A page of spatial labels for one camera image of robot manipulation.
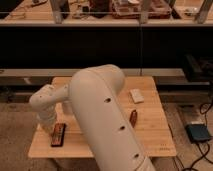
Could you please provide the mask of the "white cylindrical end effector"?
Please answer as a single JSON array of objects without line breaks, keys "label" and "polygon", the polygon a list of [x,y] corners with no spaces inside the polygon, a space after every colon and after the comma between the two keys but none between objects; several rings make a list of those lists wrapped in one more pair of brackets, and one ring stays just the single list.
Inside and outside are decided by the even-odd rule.
[{"label": "white cylindrical end effector", "polygon": [[39,108],[37,111],[37,120],[41,128],[47,133],[52,134],[54,125],[57,121],[55,107]]}]

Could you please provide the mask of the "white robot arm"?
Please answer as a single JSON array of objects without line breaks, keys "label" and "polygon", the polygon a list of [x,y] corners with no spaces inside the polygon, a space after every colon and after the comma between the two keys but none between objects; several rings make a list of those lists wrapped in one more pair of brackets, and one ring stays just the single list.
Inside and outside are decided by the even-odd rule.
[{"label": "white robot arm", "polygon": [[124,83],[125,75],[115,65],[89,67],[60,88],[43,86],[29,103],[41,127],[51,133],[54,106],[66,101],[101,171],[156,171],[118,101]]}]

